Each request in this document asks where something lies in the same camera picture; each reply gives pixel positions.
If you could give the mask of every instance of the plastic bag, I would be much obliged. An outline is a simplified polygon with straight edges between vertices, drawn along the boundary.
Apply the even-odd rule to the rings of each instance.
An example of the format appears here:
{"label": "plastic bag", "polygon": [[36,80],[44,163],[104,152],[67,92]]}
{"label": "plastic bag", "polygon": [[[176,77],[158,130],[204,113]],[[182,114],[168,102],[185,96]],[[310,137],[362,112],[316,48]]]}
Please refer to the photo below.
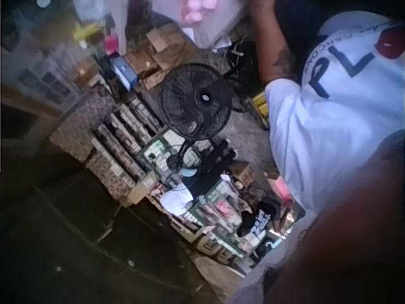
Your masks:
{"label": "plastic bag", "polygon": [[77,15],[82,21],[100,20],[107,14],[104,0],[74,0]]}

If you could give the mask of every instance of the fan grille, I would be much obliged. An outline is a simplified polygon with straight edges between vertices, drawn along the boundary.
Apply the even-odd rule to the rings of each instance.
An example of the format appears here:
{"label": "fan grille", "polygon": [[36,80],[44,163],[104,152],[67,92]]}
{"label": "fan grille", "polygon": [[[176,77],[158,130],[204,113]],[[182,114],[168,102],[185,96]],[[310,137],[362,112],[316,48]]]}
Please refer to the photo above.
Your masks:
{"label": "fan grille", "polygon": [[169,128],[190,141],[202,141],[217,135],[227,124],[234,97],[216,70],[190,64],[167,76],[159,106]]}

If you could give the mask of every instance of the glass display case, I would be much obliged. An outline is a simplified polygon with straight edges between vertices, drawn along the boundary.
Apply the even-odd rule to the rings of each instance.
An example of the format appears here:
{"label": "glass display case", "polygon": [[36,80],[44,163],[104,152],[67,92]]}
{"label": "glass display case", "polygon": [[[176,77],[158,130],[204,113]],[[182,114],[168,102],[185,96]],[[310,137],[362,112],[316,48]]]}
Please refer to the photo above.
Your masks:
{"label": "glass display case", "polygon": [[232,201],[237,200],[227,200],[230,195],[238,196],[237,190],[227,181],[219,180],[205,196],[197,200],[189,212],[204,225],[216,226],[207,237],[218,242],[234,255],[245,258],[260,244],[266,232],[263,231],[257,237],[237,236],[236,231],[242,223],[242,218],[236,211],[237,207],[232,204]]}

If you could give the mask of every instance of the tattoo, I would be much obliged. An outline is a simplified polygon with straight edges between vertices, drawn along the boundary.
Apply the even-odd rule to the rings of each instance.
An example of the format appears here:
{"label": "tattoo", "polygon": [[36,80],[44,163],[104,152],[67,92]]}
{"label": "tattoo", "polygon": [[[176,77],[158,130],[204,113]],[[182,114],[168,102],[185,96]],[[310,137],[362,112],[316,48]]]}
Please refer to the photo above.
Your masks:
{"label": "tattoo", "polygon": [[283,49],[278,54],[278,59],[274,62],[275,67],[281,68],[280,73],[285,76],[293,77],[293,67],[294,67],[295,58],[294,55],[288,49]]}

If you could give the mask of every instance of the red logo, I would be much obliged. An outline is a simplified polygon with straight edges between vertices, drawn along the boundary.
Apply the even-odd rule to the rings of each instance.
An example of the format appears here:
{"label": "red logo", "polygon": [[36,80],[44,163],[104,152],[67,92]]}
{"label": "red logo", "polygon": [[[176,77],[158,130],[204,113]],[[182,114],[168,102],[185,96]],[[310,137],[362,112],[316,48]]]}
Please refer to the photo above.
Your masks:
{"label": "red logo", "polygon": [[405,51],[405,27],[401,25],[383,30],[375,48],[388,59],[400,57]]}

